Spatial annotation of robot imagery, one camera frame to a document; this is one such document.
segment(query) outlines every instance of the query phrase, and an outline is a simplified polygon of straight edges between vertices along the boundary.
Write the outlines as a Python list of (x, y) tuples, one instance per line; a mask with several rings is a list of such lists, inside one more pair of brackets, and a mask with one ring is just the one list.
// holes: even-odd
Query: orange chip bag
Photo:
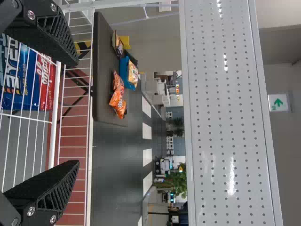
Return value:
[(116, 114), (119, 118), (124, 119), (124, 116), (127, 114), (127, 102), (123, 99), (120, 99), (118, 105), (114, 107)]
[(110, 102), (109, 105), (112, 107), (116, 107), (118, 105), (118, 102), (122, 99), (122, 94), (121, 94), (121, 89), (116, 89)]
[(114, 70), (114, 80), (113, 80), (113, 90), (116, 90), (117, 88), (121, 89), (121, 95), (124, 94), (124, 83), (122, 78), (117, 74), (117, 72)]

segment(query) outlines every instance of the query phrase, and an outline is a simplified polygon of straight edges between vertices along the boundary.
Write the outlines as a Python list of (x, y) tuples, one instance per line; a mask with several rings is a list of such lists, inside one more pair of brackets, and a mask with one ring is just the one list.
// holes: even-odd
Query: white chair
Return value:
[(173, 113), (172, 112), (166, 112), (166, 118), (167, 119), (172, 119), (173, 118)]
[(173, 143), (173, 142), (174, 142), (174, 137), (167, 136), (167, 137), (166, 137), (166, 142), (167, 142), (167, 143)]

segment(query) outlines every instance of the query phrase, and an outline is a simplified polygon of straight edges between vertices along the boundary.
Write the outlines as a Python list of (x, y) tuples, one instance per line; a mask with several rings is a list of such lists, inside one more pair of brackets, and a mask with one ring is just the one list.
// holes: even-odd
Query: red and blue packaging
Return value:
[[(24, 94), (23, 110), (30, 110), (31, 106), (34, 111), (52, 110), (56, 70), (56, 66), (50, 63), (52, 59), (45, 56), (46, 60), (44, 60), (40, 54), (32, 50), (29, 52), (29, 48), (26, 45), (20, 45), (17, 40), (11, 39), (4, 84), (5, 66), (8, 57), (8, 42), (9, 37), (5, 34), (0, 34), (0, 96), (2, 89), (4, 89), (2, 109), (10, 110), (13, 104), (13, 110), (20, 110)], [(20, 60), (17, 69), (19, 51)], [(25, 81), (27, 59), (29, 60)], [(12, 103), (15, 85), (15, 98)]]

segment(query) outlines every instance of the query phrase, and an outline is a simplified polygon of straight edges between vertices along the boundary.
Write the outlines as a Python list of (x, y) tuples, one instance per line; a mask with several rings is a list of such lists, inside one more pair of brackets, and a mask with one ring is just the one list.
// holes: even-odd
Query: green arrow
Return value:
[(280, 107), (280, 104), (283, 105), (283, 102), (279, 98), (277, 98), (277, 100), (275, 100), (274, 102), (274, 105), (278, 105), (278, 107)]

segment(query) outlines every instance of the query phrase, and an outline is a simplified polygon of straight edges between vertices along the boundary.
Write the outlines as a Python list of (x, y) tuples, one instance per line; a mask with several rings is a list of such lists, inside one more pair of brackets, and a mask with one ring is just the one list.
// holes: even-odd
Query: floor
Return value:
[(94, 122), (91, 225), (142, 225), (142, 201), (153, 179), (150, 154), (160, 157), (166, 148), (165, 122), (142, 100), (139, 84), (129, 91), (127, 128)]
[[(3, 113), (10, 114), (10, 111), (4, 111)], [(29, 111), (23, 111), (22, 116), (29, 117)], [(38, 117), (38, 112), (32, 111), (31, 118), (44, 120), (44, 112), (40, 112)], [(27, 119), (20, 120), (19, 118), (11, 117), (10, 133), (8, 137), (10, 118), (2, 116), (0, 119), (2, 120), (0, 120), (0, 144), (2, 147), (0, 152), (0, 190), (2, 188), (4, 167), (6, 166), (3, 191), (7, 191), (13, 187), (14, 178), (15, 185), (18, 185), (23, 182), (23, 178), (31, 178), (33, 175), (39, 174), (40, 169), (41, 171), (45, 170), (48, 123), (45, 123), (44, 128), (43, 122), (31, 121), (29, 123)], [(5, 164), (6, 149), (8, 149), (8, 155)]]

